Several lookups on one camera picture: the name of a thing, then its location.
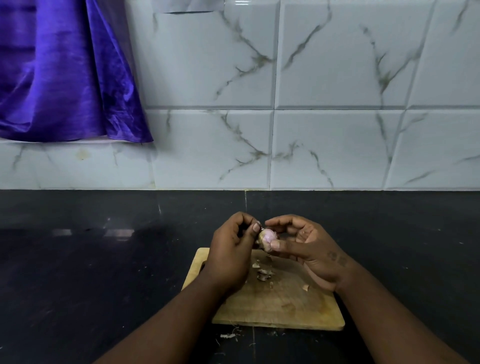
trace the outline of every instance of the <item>wall tile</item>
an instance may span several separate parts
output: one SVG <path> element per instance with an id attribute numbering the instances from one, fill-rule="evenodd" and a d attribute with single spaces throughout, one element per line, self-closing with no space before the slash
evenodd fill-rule
<path id="1" fill-rule="evenodd" d="M 0 141 L 0 189 L 39 189 L 36 175 L 25 157 L 30 143 Z"/>
<path id="2" fill-rule="evenodd" d="M 479 19 L 478 0 L 437 2 L 411 105 L 480 105 Z"/>
<path id="3" fill-rule="evenodd" d="M 224 12 L 153 13 L 129 0 L 147 108 L 273 105 L 279 0 L 228 0 Z"/>
<path id="4" fill-rule="evenodd" d="M 412 110 L 402 123 L 390 189 L 480 187 L 480 110 Z"/>
<path id="5" fill-rule="evenodd" d="M 276 111 L 272 189 L 381 189 L 401 111 Z"/>
<path id="6" fill-rule="evenodd" d="M 404 106 L 430 0 L 287 0 L 276 107 Z"/>
<path id="7" fill-rule="evenodd" d="M 148 111 L 159 189 L 268 188 L 272 111 Z"/>
<path id="8" fill-rule="evenodd" d="M 155 188 L 148 150 L 140 144 L 32 143 L 24 158 L 39 188 Z"/>

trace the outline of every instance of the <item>fingernail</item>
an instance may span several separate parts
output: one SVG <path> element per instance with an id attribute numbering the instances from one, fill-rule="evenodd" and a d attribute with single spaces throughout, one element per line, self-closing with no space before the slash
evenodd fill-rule
<path id="1" fill-rule="evenodd" d="M 278 249 L 280 249 L 280 242 L 278 240 L 273 240 L 273 241 L 270 242 L 270 247 L 273 250 L 278 250 Z"/>

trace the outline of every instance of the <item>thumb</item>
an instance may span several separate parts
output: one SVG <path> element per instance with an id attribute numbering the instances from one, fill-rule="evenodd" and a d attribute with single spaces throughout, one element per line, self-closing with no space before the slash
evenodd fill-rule
<path id="1" fill-rule="evenodd" d="M 270 243 L 270 246 L 276 252 L 288 253 L 305 260 L 310 258 L 309 246 L 307 243 L 297 243 L 290 240 L 273 240 Z"/>
<path id="2" fill-rule="evenodd" d="M 260 223 L 258 221 L 254 222 L 248 227 L 240 239 L 239 245 L 242 247 L 242 249 L 252 250 L 253 243 L 255 242 L 259 231 Z"/>

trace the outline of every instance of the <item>purple curtain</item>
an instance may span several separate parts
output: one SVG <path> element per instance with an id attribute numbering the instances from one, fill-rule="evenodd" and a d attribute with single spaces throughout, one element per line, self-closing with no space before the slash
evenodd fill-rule
<path id="1" fill-rule="evenodd" d="M 0 35 L 0 137 L 152 141 L 96 0 L 0 0 Z"/>

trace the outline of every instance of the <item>cutting board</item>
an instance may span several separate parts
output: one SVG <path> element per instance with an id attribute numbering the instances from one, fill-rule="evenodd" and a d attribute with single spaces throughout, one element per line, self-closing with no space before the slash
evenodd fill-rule
<path id="1" fill-rule="evenodd" d="M 209 248 L 197 250 L 182 289 L 200 273 Z M 266 282 L 257 279 L 257 263 L 275 275 Z M 308 285 L 308 291 L 302 287 Z M 297 262 L 252 251 L 247 282 L 220 306 L 214 324 L 263 326 L 269 328 L 305 328 L 340 331 L 345 325 L 335 297 L 318 287 Z"/>

